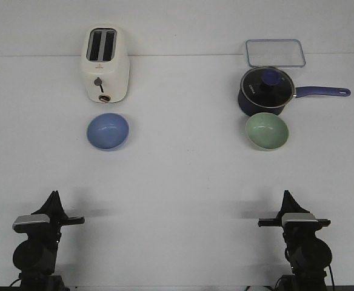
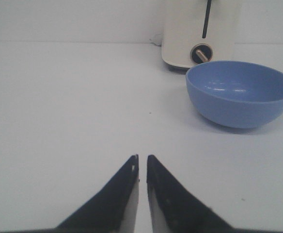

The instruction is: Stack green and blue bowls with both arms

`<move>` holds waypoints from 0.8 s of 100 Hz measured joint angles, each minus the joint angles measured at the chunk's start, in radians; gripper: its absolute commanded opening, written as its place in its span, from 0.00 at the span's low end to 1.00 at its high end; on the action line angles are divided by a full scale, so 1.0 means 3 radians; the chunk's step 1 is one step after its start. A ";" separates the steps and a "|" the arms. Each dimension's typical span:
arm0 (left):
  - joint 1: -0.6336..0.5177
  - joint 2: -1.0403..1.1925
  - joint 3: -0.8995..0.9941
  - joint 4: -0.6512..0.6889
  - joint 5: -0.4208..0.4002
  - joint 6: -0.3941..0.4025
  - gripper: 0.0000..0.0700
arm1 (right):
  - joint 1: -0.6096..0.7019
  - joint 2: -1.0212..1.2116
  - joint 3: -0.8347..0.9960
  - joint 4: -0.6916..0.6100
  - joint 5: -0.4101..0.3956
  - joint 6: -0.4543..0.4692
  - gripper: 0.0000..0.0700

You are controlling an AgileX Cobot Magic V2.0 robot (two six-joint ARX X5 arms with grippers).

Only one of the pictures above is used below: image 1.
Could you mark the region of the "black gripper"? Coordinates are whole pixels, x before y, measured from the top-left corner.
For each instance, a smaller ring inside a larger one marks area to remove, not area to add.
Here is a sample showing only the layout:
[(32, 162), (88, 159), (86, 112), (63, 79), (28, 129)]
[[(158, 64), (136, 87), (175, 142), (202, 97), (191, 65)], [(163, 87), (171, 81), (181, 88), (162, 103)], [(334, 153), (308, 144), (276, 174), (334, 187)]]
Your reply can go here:
[(323, 227), (330, 225), (329, 219), (318, 219), (318, 223), (289, 223), (285, 227), (281, 224), (281, 218), (285, 213), (304, 213), (303, 209), (294, 199), (292, 194), (285, 190), (283, 194), (281, 209), (279, 213), (281, 215), (276, 218), (260, 218), (258, 220), (259, 227), (281, 227), (282, 236), (284, 238), (286, 246), (301, 246), (305, 243), (314, 242), (317, 239), (316, 232)]
[(85, 223), (85, 218), (83, 216), (69, 217), (65, 214), (57, 190), (51, 192), (46, 202), (43, 203), (39, 209), (39, 212), (34, 212), (32, 214), (46, 214), (50, 218), (49, 225), (36, 227), (34, 231), (26, 233), (28, 238), (37, 239), (46, 246), (58, 246), (61, 240), (61, 228), (63, 226), (73, 226)]

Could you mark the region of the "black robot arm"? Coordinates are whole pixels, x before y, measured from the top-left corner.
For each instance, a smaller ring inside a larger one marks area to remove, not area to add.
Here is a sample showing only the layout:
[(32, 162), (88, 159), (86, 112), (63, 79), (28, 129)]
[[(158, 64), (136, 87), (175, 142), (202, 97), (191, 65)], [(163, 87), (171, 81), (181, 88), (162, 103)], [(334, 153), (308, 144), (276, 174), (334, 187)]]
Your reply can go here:
[(279, 212), (274, 218), (260, 218), (259, 227), (281, 227), (286, 244), (284, 256), (292, 273), (282, 275), (273, 290), (327, 290), (326, 268), (331, 268), (332, 251), (316, 236), (331, 224), (302, 208), (285, 190)]
[(12, 229), (27, 239), (13, 252), (13, 264), (20, 270), (21, 290), (69, 290), (62, 276), (55, 275), (61, 227), (85, 223), (83, 216), (69, 217), (59, 192), (51, 192), (40, 209), (15, 219)]

